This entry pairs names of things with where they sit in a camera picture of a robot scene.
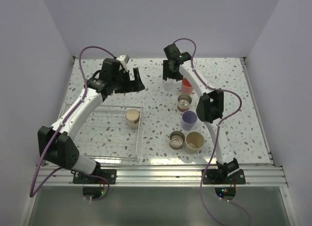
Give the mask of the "purple plastic cup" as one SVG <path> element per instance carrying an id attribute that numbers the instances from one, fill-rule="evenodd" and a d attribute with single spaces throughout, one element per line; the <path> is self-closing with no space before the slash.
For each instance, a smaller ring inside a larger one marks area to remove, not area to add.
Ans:
<path id="1" fill-rule="evenodd" d="M 185 111 L 182 114 L 181 126 L 184 130 L 190 131 L 197 122 L 197 115 L 193 111 Z"/>

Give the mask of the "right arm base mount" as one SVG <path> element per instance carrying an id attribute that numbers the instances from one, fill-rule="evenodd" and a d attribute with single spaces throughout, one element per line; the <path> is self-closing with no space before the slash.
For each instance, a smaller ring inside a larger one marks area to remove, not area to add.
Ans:
<path id="1" fill-rule="evenodd" d="M 227 177 L 222 177 L 218 173 L 218 169 L 208 169 L 204 173 L 204 169 L 201 170 L 201 174 L 204 174 L 203 184 L 204 185 L 244 185 L 246 184 L 245 174 L 243 169 L 239 169 L 234 174 Z"/>

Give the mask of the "steel cup with cork base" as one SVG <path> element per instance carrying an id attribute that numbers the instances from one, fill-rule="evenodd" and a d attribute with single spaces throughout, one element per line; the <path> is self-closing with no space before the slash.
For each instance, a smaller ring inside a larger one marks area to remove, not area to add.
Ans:
<path id="1" fill-rule="evenodd" d="M 139 126 L 140 113 L 136 109 L 129 109 L 126 114 L 126 123 L 132 129 L 137 129 Z"/>

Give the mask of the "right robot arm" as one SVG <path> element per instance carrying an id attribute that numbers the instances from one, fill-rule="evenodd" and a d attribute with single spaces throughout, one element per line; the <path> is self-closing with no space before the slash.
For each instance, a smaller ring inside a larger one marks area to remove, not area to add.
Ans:
<path id="1" fill-rule="evenodd" d="M 208 128 L 215 145 L 213 156 L 216 157 L 217 169 L 206 171 L 204 174 L 214 182 L 229 183 L 239 171 L 239 164 L 228 145 L 226 134 L 221 131 L 219 125 L 224 112 L 224 92 L 209 86 L 205 77 L 193 65 L 184 66 L 185 62 L 192 61 L 188 52 L 182 53 L 175 44 L 170 44 L 164 48 L 164 53 L 166 60 L 163 64 L 163 79 L 186 78 L 189 81 L 199 98 L 197 117 Z"/>

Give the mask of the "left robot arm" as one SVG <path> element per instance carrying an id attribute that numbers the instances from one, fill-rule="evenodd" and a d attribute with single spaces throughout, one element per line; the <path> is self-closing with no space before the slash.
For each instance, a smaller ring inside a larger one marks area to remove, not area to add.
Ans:
<path id="1" fill-rule="evenodd" d="M 145 89 L 138 68 L 133 69 L 134 79 L 130 79 L 129 59 L 127 55 L 106 58 L 102 68 L 86 81 L 86 88 L 63 116 L 50 127 L 39 129 L 39 153 L 43 160 L 67 170 L 83 172 L 84 178 L 92 184 L 101 179 L 98 163 L 80 154 L 74 138 L 90 114 L 108 96 Z"/>

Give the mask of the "pink plastic cup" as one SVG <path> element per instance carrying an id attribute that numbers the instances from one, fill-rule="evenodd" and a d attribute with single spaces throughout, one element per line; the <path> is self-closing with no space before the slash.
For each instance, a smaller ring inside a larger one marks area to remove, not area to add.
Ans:
<path id="1" fill-rule="evenodd" d="M 186 78 L 184 78 L 182 80 L 182 83 L 181 83 L 181 92 L 183 94 L 191 95 L 193 90 L 194 89 L 193 89 L 192 85 L 189 83 L 189 81 Z"/>

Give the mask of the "clear glass cup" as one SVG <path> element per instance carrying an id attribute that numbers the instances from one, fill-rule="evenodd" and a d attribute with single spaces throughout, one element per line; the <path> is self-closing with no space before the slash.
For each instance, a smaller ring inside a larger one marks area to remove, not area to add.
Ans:
<path id="1" fill-rule="evenodd" d="M 174 83 L 174 80 L 173 79 L 170 79 L 170 78 L 168 78 L 168 79 L 166 79 L 166 80 L 162 80 L 162 82 L 163 82 L 163 88 L 164 88 L 164 90 L 166 90 L 166 91 L 171 91 L 172 90 L 172 88 L 173 88 L 173 83 Z"/>

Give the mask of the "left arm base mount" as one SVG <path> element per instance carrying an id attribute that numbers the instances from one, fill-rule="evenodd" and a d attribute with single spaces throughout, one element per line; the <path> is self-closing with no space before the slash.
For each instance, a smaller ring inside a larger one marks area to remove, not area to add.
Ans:
<path id="1" fill-rule="evenodd" d="M 74 184 L 115 184 L 117 178 L 116 169 L 100 169 L 95 174 L 85 174 L 78 171 L 71 171 L 74 175 Z"/>

